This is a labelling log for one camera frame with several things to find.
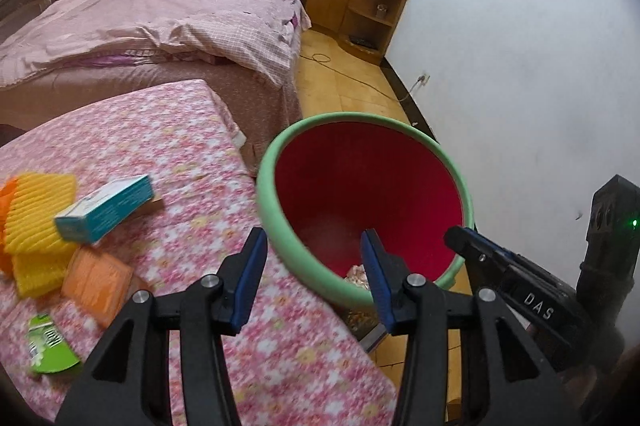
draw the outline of bed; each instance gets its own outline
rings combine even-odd
[[[204,81],[156,86],[64,114],[8,143],[0,182],[25,170],[73,173],[81,197],[114,178],[148,173],[166,209],[120,224],[100,247],[133,265],[156,295],[177,292],[215,272],[259,225],[254,183],[233,143],[238,132]],[[86,359],[101,334],[95,321],[71,301],[45,308]],[[28,377],[25,332],[35,313],[33,300],[18,300],[13,283],[0,278],[0,363],[28,405],[52,419],[68,384]],[[272,251],[251,319],[224,348],[244,426],[391,421],[393,384]],[[170,352],[174,424],[184,426],[177,336]]]
[[[30,130],[111,96],[203,79],[244,133],[255,175],[302,117],[294,73],[309,26],[299,0],[0,0],[0,125]]]

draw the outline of bucket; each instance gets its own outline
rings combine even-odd
[[[284,130],[262,159],[258,212],[273,249],[326,300],[371,310],[369,291],[344,277],[362,264],[360,235],[449,289],[463,259],[444,244],[451,226],[474,226],[471,197],[440,145],[388,117],[330,113]]]

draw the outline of metal screw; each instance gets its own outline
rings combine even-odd
[[[418,273],[411,273],[406,277],[406,282],[411,287],[422,287],[425,283],[427,283],[427,279],[423,275],[419,275]]]
[[[200,280],[200,283],[202,284],[203,287],[206,287],[207,289],[211,289],[212,287],[215,287],[220,283],[220,278],[218,278],[218,276],[216,275],[205,275]]]
[[[491,289],[481,289],[480,292],[478,292],[478,296],[480,297],[480,299],[482,301],[494,301],[495,300],[495,292],[492,291]]]
[[[135,303],[144,303],[150,296],[149,291],[136,291],[133,294],[133,301]]]

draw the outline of green packet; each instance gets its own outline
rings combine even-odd
[[[58,374],[80,363],[48,314],[31,318],[27,339],[35,374]]]

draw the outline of power cord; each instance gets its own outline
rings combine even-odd
[[[322,56],[322,57],[326,58],[326,60],[318,60],[318,58],[316,58],[316,56]],[[422,77],[418,78],[415,81],[415,83],[412,85],[412,87],[409,89],[409,92],[407,93],[407,95],[404,98],[402,98],[401,100],[396,100],[395,98],[392,98],[391,96],[388,96],[387,94],[383,93],[381,90],[376,89],[373,85],[369,85],[367,82],[364,82],[362,80],[358,80],[357,78],[354,78],[353,76],[349,76],[348,74],[345,74],[344,72],[338,71],[337,69],[334,69],[333,67],[329,67],[327,65],[327,63],[329,63],[331,61],[331,58],[329,56],[325,55],[325,54],[322,54],[321,52],[313,53],[311,55],[311,58],[301,54],[300,58],[304,58],[305,60],[314,61],[316,63],[319,63],[319,64],[321,64],[322,67],[326,67],[327,69],[329,69],[329,70],[331,70],[333,72],[337,72],[338,74],[341,74],[342,76],[345,76],[345,77],[349,78],[350,80],[356,81],[358,83],[362,83],[363,85],[366,85],[370,89],[373,89],[376,92],[382,94],[383,96],[385,96],[385,98],[388,98],[391,101],[395,101],[395,102],[399,102],[399,103],[403,103],[403,102],[407,101],[407,99],[409,99],[409,96],[411,96],[411,93],[414,91],[415,86],[418,83],[420,83],[420,81],[422,80]]]

